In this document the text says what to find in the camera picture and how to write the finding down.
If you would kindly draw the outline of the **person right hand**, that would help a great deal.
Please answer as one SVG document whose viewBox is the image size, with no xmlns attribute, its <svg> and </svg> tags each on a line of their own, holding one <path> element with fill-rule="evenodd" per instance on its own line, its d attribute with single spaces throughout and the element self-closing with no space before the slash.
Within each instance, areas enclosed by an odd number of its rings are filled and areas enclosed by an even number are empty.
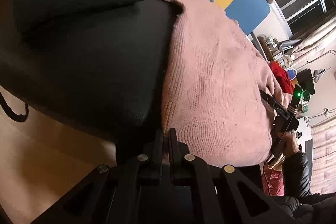
<svg viewBox="0 0 336 224">
<path fill-rule="evenodd" d="M 286 159 L 301 152 L 299 145 L 297 143 L 297 138 L 292 133 L 289 132 L 283 133 L 282 141 L 284 143 L 282 153 Z"/>
</svg>

